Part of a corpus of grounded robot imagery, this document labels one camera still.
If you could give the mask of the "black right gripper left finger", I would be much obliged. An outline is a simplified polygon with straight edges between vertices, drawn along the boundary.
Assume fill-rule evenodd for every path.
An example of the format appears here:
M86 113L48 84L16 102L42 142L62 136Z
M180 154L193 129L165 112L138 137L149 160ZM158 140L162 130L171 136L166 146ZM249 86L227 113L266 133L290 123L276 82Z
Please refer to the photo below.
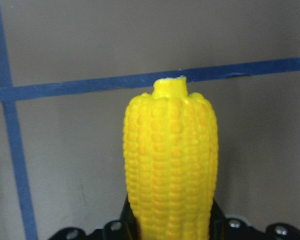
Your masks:
M119 219L111 220L102 228L87 234L78 227L66 227L54 233L50 240L139 240L137 220L128 198L125 199Z

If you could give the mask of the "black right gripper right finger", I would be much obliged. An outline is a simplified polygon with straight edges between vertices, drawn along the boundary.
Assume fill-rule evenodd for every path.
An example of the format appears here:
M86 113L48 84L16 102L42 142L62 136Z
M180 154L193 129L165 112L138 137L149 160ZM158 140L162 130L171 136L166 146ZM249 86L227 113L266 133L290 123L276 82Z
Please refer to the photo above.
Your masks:
M211 240L300 240L300 230L287 223L272 223L260 231L238 217L226 217L214 200L209 223Z

